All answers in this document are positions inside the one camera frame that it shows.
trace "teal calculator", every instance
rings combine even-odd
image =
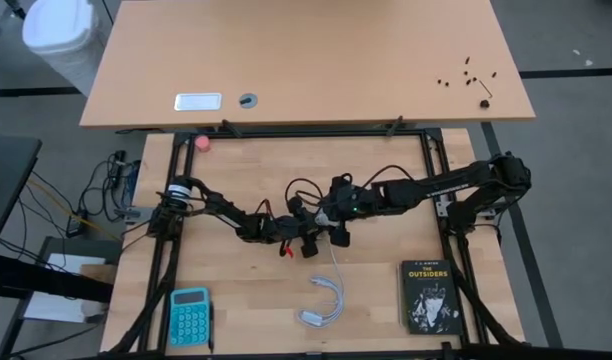
[[[210,338],[210,299],[204,287],[175,290],[170,295],[169,336],[172,346],[195,346]]]

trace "white cable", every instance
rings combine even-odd
[[[333,252],[333,245],[329,243],[328,246],[330,247],[330,255],[333,258],[335,272],[337,272],[339,282],[341,283],[341,289],[332,280],[324,276],[314,276],[310,279],[310,281],[315,285],[327,287],[335,292],[337,300],[332,303],[335,305],[335,309],[328,315],[322,315],[316,311],[310,310],[300,310],[297,313],[297,319],[302,324],[317,329],[329,326],[335,322],[335,320],[337,320],[344,311],[344,278],[342,277],[342,273],[339,271],[339,267],[337,266],[337,259],[335,259],[335,253]]]

